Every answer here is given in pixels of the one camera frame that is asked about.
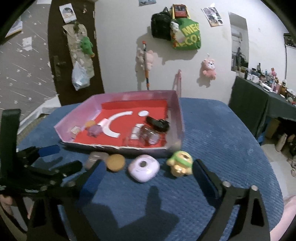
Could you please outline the person's left hand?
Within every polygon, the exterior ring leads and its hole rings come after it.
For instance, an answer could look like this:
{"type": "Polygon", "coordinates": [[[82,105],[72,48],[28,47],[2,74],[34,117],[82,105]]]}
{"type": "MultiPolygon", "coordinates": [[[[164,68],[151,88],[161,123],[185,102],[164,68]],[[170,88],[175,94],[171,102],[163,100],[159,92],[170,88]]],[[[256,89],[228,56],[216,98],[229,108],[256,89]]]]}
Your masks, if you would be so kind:
{"type": "MultiPolygon", "coordinates": [[[[27,218],[30,219],[33,206],[34,206],[34,201],[29,197],[23,198],[23,201],[27,209],[27,218]]],[[[14,216],[14,211],[12,207],[20,209],[12,197],[4,196],[2,194],[1,194],[1,206],[6,211],[6,213],[10,216],[14,216]]]]}

